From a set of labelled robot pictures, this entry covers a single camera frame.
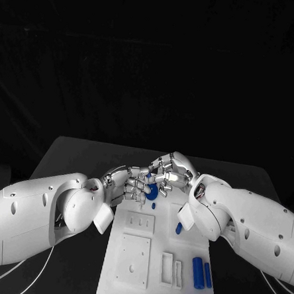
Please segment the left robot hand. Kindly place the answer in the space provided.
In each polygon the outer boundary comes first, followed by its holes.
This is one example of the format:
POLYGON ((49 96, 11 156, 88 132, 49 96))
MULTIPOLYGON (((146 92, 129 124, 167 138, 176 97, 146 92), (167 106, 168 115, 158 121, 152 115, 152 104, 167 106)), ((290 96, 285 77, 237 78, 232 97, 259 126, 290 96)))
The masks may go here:
POLYGON ((114 207, 123 201, 135 201, 143 205, 146 195, 151 193, 148 173, 148 167, 126 165, 107 171, 101 178, 106 204, 114 207))

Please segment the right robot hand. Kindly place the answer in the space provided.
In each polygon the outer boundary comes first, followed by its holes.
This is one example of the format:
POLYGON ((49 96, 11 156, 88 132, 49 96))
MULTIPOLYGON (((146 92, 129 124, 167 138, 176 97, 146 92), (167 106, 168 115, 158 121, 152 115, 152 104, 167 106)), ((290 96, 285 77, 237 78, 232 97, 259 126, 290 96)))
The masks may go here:
POLYGON ((158 157, 148 169, 150 177, 145 176, 145 182, 156 183, 163 195, 170 187, 176 187, 188 195, 201 175, 190 160, 177 151, 158 157))

